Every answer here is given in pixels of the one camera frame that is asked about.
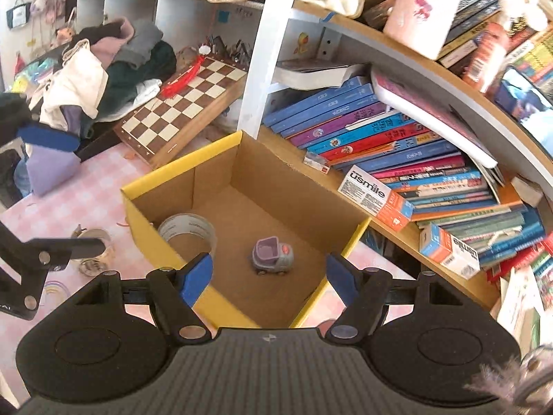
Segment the pink tumbler cup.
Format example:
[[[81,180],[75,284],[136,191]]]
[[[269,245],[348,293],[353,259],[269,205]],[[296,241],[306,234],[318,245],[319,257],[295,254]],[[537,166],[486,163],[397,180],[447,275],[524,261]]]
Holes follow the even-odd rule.
[[[395,0],[383,34],[435,60],[445,43],[460,0]]]

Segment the yellow cardboard box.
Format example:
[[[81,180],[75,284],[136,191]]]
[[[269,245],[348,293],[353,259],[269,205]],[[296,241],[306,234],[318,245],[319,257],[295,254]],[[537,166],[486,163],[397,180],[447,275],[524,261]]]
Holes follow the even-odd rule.
[[[213,326],[288,328],[326,287],[326,256],[350,253],[368,225],[339,184],[283,140],[237,132],[126,185],[122,198],[134,243],[154,267],[185,264],[158,234],[167,218],[197,214],[214,226],[214,274],[195,305]],[[291,246],[292,269],[258,275],[253,247],[272,236]]]

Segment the white bookshelf frame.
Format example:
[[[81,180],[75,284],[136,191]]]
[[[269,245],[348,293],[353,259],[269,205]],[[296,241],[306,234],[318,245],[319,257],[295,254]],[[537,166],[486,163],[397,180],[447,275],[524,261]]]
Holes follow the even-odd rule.
[[[308,34],[305,57],[352,59],[376,65],[408,86],[450,106],[470,126],[499,164],[552,195],[552,159],[523,127],[439,64],[342,15],[297,0],[212,4],[205,0],[76,0],[77,26],[99,25],[125,17],[150,20],[174,50],[197,46],[210,37],[253,49],[238,126],[257,137],[271,93],[276,63],[295,53],[300,34]]]

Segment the orange white usmile box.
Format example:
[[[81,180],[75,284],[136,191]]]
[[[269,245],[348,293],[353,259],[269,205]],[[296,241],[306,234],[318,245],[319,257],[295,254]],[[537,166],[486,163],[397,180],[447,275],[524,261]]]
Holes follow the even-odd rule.
[[[412,204],[357,166],[347,171],[338,192],[395,232],[412,221]]]

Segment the smartphone with video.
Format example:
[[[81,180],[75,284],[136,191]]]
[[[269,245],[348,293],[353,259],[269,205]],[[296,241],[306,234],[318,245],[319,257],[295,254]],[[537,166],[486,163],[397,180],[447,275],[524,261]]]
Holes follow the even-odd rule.
[[[493,101],[521,125],[548,156],[552,156],[552,103],[528,78],[508,66],[499,80]]]

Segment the row of leaning books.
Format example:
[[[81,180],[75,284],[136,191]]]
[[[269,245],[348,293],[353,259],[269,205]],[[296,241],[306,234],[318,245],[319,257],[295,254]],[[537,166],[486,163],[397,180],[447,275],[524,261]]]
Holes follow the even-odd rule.
[[[291,91],[262,123],[324,166],[371,174],[408,201],[420,229],[448,231],[477,252],[484,269],[545,240],[545,218],[499,169],[380,101],[369,78]]]

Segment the wooden chess board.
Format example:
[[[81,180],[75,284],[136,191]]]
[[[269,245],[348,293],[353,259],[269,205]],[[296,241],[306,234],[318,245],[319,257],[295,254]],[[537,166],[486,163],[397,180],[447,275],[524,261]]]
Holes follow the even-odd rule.
[[[247,71],[244,66],[208,55],[198,75],[177,95],[160,92],[132,111],[115,133],[151,168],[171,161],[216,117],[241,99]]]

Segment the pile of clothes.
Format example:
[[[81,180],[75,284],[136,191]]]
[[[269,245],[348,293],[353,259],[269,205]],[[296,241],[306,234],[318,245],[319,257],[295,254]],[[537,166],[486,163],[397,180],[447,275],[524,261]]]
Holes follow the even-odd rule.
[[[1,95],[1,202],[10,206],[31,193],[43,196],[71,179],[78,151],[96,124],[117,121],[155,95],[174,74],[174,49],[151,21],[116,19],[66,36],[54,72],[33,95]],[[64,152],[26,144],[17,130],[29,122],[78,135],[80,147]]]

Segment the purple grey toy truck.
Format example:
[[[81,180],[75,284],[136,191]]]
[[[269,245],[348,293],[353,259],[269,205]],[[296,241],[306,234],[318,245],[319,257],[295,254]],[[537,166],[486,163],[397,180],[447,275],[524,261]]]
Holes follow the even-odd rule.
[[[252,266],[258,275],[285,275],[293,266],[294,254],[288,243],[272,236],[258,240],[252,250]]]

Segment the cream wrist watch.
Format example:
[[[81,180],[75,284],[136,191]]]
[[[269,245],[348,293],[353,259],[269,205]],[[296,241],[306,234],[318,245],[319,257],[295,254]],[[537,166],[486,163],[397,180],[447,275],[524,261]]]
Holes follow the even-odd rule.
[[[73,233],[72,238],[76,239],[93,239],[98,240],[103,244],[103,247],[95,246],[92,249],[79,252],[76,259],[71,259],[71,266],[81,275],[89,278],[96,277],[109,271],[112,268],[112,263],[115,258],[115,248],[111,234],[108,230],[101,228],[84,228],[78,225]]]

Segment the red tassel charm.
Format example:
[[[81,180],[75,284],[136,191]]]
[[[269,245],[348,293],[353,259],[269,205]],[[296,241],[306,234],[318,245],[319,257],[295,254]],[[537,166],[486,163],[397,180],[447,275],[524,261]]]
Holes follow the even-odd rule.
[[[211,54],[211,47],[207,44],[200,45],[196,59],[191,66],[178,78],[166,83],[160,90],[160,95],[165,99],[169,99],[183,90],[198,75],[200,67],[209,54]]]

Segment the clear tape roll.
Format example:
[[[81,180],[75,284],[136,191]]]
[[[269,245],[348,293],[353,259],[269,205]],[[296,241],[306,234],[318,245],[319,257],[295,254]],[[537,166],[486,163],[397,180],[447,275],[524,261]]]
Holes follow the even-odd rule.
[[[185,262],[201,253],[208,254],[211,259],[216,255],[216,230],[200,215],[172,215],[160,224],[158,234]]]

